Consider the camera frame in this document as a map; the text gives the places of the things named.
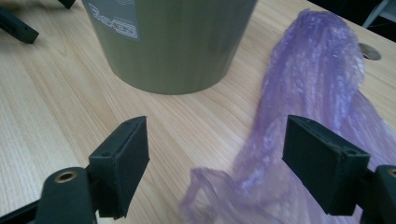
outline plastic bag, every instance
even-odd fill
[[[252,133],[232,172],[191,170],[185,223],[359,223],[325,215],[281,160],[287,115],[314,119],[371,154],[395,161],[393,130],[359,92],[364,64],[353,32],[330,12],[302,11],[275,46]]]

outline screw hole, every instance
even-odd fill
[[[63,173],[57,175],[55,177],[55,182],[59,183],[59,184],[62,184],[62,183],[68,182],[68,181],[76,178],[76,176],[77,176],[77,172],[75,172],[75,171],[66,171],[66,172],[63,172]]]
[[[389,172],[389,174],[390,174],[391,176],[393,176],[393,177],[396,178],[396,169],[395,169],[395,168],[389,169],[388,172]]]
[[[366,44],[359,43],[363,57],[368,60],[378,61],[381,59],[381,54],[375,48]]]
[[[108,157],[110,155],[110,153],[109,152],[102,152],[100,155],[103,156],[103,157]]]
[[[346,151],[346,153],[347,153],[347,154],[350,154],[350,155],[356,155],[356,154],[359,154],[359,152],[358,152],[358,151],[356,151],[356,150],[353,150],[353,149],[348,149],[348,150]]]

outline green bucket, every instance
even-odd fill
[[[206,89],[227,73],[257,0],[83,0],[108,64],[150,92]]]

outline floor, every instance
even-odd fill
[[[396,22],[379,17],[369,27],[369,30],[396,43]]]

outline wood grain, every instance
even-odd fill
[[[109,69],[85,9],[57,1],[2,1],[40,33],[33,45],[0,32],[0,216],[39,198],[53,172],[86,166],[124,120],[148,116],[151,161],[117,223],[179,223],[190,168],[229,170],[248,138],[271,49],[307,8],[303,0],[260,0],[227,76],[205,91],[167,96],[137,90]],[[361,87],[396,127],[396,44],[348,23],[381,53],[366,61]],[[113,223],[101,219],[100,223]]]

